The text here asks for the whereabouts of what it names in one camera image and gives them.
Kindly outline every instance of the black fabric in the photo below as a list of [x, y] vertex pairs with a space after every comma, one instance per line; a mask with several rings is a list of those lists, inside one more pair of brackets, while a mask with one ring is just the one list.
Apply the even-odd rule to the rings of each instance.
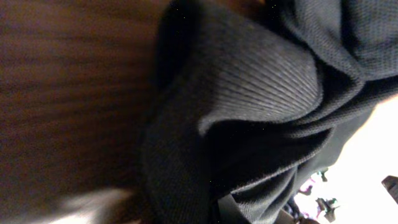
[[[208, 1], [174, 1], [165, 13], [163, 92], [141, 147], [142, 182], [161, 223], [206, 223], [210, 204], [230, 193], [251, 223], [273, 223], [308, 175], [334, 163], [371, 109], [397, 93], [398, 18], [358, 27], [374, 13], [370, 1], [278, 4], [289, 40]], [[388, 34], [376, 38], [369, 29], [380, 26]], [[388, 52], [375, 55], [372, 40]]]

